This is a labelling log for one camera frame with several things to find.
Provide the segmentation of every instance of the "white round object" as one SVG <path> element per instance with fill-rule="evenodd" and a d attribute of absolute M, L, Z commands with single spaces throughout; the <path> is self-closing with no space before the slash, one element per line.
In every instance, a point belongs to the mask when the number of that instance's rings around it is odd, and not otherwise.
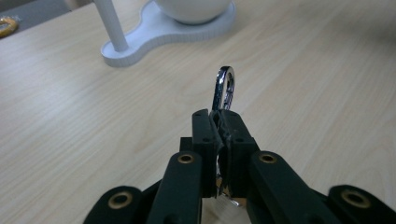
<path fill-rule="evenodd" d="M 232 0 L 155 0 L 167 16 L 186 24 L 211 21 L 221 14 Z"/>

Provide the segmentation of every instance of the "white base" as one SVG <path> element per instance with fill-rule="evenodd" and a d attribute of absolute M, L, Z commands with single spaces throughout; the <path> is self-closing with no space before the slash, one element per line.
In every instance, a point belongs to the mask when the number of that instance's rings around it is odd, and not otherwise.
<path fill-rule="evenodd" d="M 149 1 L 140 12 L 139 25 L 125 35 L 129 48 L 117 52 L 108 41 L 102 46 L 102 55 L 105 62 L 112 67 L 132 65 L 160 45 L 201 41 L 222 35 L 232 27 L 235 14 L 235 5 L 231 3 L 227 10 L 213 21 L 186 25 L 166 16 L 155 2 Z"/>

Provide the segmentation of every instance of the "wood grain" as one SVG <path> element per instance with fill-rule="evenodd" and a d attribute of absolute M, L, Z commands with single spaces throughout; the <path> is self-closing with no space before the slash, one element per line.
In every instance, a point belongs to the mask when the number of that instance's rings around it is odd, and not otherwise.
<path fill-rule="evenodd" d="M 125 31 L 145 1 L 114 0 Z M 235 1 L 227 35 L 108 67 L 93 5 L 0 40 L 0 220 L 81 223 L 108 189 L 162 178 L 215 75 L 261 150 L 313 189 L 349 184 L 396 209 L 396 3 Z M 205 201 L 203 223 L 249 223 Z"/>

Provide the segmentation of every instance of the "metal loop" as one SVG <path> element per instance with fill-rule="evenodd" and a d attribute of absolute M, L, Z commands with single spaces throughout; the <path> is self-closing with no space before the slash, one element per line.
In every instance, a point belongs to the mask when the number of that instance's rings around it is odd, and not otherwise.
<path fill-rule="evenodd" d="M 233 87 L 235 79 L 233 68 L 231 66 L 222 66 L 218 72 L 215 87 L 215 96 L 213 98 L 212 110 L 226 109 L 229 110 L 233 101 Z"/>

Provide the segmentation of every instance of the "gold ring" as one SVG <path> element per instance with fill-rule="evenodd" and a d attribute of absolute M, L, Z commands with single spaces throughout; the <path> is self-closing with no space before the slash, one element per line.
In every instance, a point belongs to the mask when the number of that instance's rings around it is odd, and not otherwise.
<path fill-rule="evenodd" d="M 5 28 L 0 28 L 0 37 L 5 37 L 14 33 L 18 29 L 18 22 L 10 17 L 0 19 L 0 25 L 6 24 Z"/>

